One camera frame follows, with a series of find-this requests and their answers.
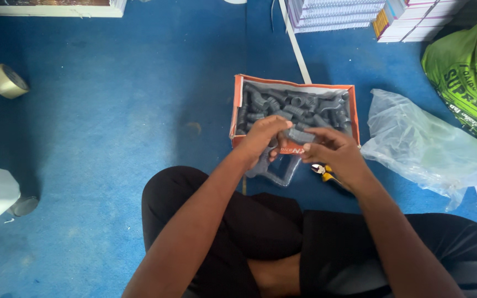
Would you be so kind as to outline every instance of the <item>black pants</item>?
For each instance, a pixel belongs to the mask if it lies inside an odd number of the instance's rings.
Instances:
[[[207,177],[175,166],[150,179],[142,194],[146,250]],[[477,223],[441,213],[406,217],[465,295],[477,297]],[[247,259],[277,260],[299,252],[302,296],[391,295],[361,215],[302,213],[293,199],[235,192],[184,297],[260,297]]]

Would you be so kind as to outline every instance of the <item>hand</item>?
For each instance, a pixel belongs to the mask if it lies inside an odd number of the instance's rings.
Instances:
[[[356,187],[374,177],[350,136],[331,128],[308,128],[305,132],[315,134],[320,142],[303,145],[303,162],[328,164],[337,179],[353,193]]]
[[[264,119],[257,120],[253,127],[250,129],[246,137],[241,141],[241,143],[235,148],[236,152],[240,152],[248,162],[251,162],[249,169],[253,168],[257,161],[259,161],[259,156],[262,154],[264,149],[268,147],[270,140],[279,132],[284,131],[292,127],[292,122],[287,121],[284,117],[279,115],[268,116]],[[284,140],[281,138],[282,134],[278,136],[279,146],[284,145]],[[275,156],[270,157],[270,161],[275,159]]]

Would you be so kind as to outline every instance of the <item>person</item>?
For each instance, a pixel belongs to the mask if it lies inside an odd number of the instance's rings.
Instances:
[[[292,123],[254,126],[211,175],[157,173],[142,194],[147,253],[123,297],[477,297],[477,223],[402,214],[354,140],[310,128],[303,162],[323,162],[361,215],[305,211],[293,199],[235,192],[270,139]],[[279,149],[271,152],[275,159]]]

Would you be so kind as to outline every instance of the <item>white strip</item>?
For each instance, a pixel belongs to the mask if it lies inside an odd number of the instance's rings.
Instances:
[[[294,29],[290,23],[290,18],[288,17],[288,12],[286,11],[285,0],[279,0],[279,6],[281,6],[282,18],[285,20],[286,30],[288,31],[288,36],[290,37],[290,42],[292,43],[292,48],[294,48],[294,54],[296,54],[297,64],[300,66],[301,75],[303,76],[303,81],[305,84],[312,84],[310,76],[308,75],[308,70],[306,69],[305,60],[301,55],[301,50],[299,44],[297,44],[296,36],[294,34]]]

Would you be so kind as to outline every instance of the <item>pliers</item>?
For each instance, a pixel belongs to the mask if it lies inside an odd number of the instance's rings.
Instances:
[[[312,171],[318,173],[321,175],[321,179],[323,182],[328,182],[332,186],[334,186],[338,191],[343,193],[344,195],[348,195],[351,197],[354,197],[354,194],[352,194],[341,182],[336,179],[335,174],[332,172],[332,169],[330,166],[322,166],[321,164],[315,163],[311,165]]]

